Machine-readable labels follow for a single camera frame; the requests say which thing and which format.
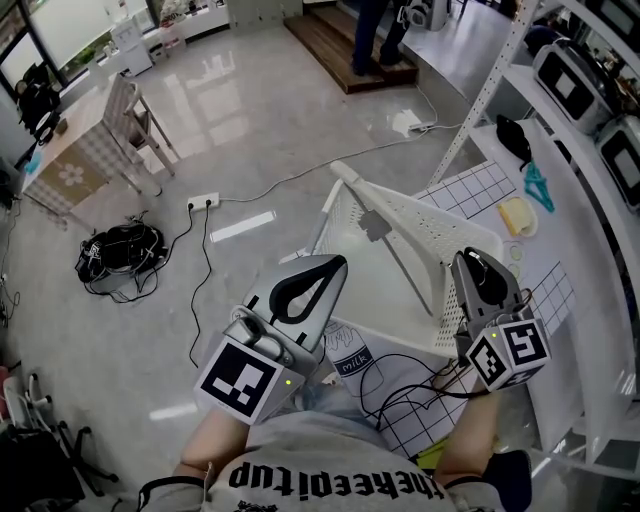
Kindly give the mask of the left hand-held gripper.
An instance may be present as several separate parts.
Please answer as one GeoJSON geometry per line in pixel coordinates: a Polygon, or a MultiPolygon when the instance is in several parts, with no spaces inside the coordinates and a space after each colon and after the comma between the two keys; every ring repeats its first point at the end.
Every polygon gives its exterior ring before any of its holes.
{"type": "Polygon", "coordinates": [[[194,386],[201,405],[247,425],[276,412],[319,366],[316,348],[348,275],[341,255],[293,259],[259,275],[194,386]]]}

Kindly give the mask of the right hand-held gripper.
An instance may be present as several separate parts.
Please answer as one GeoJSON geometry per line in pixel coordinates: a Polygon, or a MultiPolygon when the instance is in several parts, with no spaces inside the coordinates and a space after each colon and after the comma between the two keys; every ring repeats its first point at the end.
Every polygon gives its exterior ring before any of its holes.
{"type": "Polygon", "coordinates": [[[515,276],[473,247],[455,254],[451,273],[463,312],[455,331],[461,361],[473,367],[489,392],[526,383],[551,360],[551,352],[543,322],[515,276]]]}

